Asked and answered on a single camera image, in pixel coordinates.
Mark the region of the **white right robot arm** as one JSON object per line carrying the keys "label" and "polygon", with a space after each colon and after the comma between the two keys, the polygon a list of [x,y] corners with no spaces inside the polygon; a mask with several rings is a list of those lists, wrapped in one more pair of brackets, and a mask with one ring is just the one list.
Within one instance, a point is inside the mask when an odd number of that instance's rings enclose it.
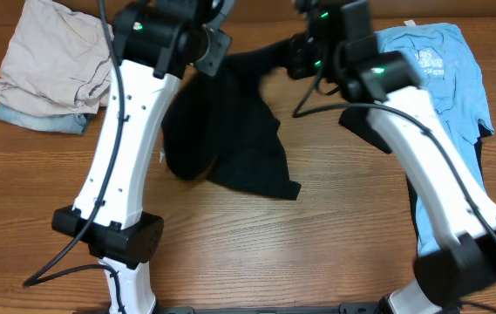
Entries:
{"label": "white right robot arm", "polygon": [[474,180],[433,110],[431,95],[399,52],[380,52],[368,35],[291,38],[293,79],[338,85],[377,145],[394,153],[425,205],[437,248],[413,263],[413,280],[386,296],[382,313],[444,313],[496,283],[496,204]]}

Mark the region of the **black t-shirt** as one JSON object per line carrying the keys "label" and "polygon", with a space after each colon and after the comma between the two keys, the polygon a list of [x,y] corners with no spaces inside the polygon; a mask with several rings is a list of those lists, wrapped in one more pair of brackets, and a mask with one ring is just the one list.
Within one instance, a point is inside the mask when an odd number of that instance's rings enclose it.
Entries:
{"label": "black t-shirt", "polygon": [[162,122],[166,164],[183,181],[207,179],[244,193],[294,201],[279,120],[260,93],[262,79],[287,64],[290,40],[224,58],[213,76],[197,73]]}

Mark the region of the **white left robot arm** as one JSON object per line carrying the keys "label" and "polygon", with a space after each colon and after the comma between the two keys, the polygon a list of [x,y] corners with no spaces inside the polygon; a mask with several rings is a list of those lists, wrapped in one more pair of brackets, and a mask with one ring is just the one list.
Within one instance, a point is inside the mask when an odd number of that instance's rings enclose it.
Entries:
{"label": "white left robot arm", "polygon": [[52,227],[85,242],[105,272],[112,313],[152,313],[149,262],[163,220],[143,209],[146,172],[184,72],[214,75],[231,40],[221,25],[234,0],[138,1],[113,25],[110,100],[86,182]]}

